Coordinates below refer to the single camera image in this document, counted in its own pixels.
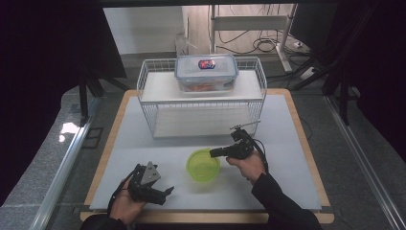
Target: container lid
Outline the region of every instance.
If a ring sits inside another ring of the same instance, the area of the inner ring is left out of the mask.
[[[214,179],[220,170],[220,161],[210,156],[210,149],[199,149],[189,156],[186,170],[196,182]]]
[[[182,56],[176,60],[175,77],[179,80],[224,78],[238,75],[236,59],[232,55]]]

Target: plastic container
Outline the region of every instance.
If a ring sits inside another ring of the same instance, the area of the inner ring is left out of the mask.
[[[238,69],[231,55],[182,56],[174,75],[184,93],[224,93],[234,89]]]
[[[210,156],[210,149],[199,149],[189,156],[186,170],[196,182],[209,182],[220,170],[220,161]]]

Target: hand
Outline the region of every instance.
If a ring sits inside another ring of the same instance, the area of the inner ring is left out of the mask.
[[[123,186],[123,189],[116,196],[116,200],[114,200],[110,212],[111,218],[120,219],[125,225],[134,222],[135,218],[140,215],[141,211],[143,211],[144,206],[147,204],[143,201],[132,200],[127,189],[129,180],[130,179],[127,179]]]
[[[253,185],[257,182],[257,179],[262,173],[266,173],[260,154],[256,150],[253,150],[251,154],[243,160],[232,157],[227,157],[226,160],[230,165],[237,166],[242,176],[249,179]]]

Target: person's right hand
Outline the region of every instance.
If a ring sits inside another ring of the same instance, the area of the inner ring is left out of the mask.
[[[262,173],[266,174],[260,154],[256,150],[253,150],[250,155],[243,160],[232,157],[227,157],[226,160],[230,165],[237,166],[242,176],[249,179],[253,185],[257,182],[257,179]]]

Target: forearm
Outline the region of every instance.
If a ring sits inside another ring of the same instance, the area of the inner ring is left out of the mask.
[[[268,224],[271,228],[321,229],[314,214],[286,196],[271,175],[262,174],[254,184],[252,194],[269,214]]]

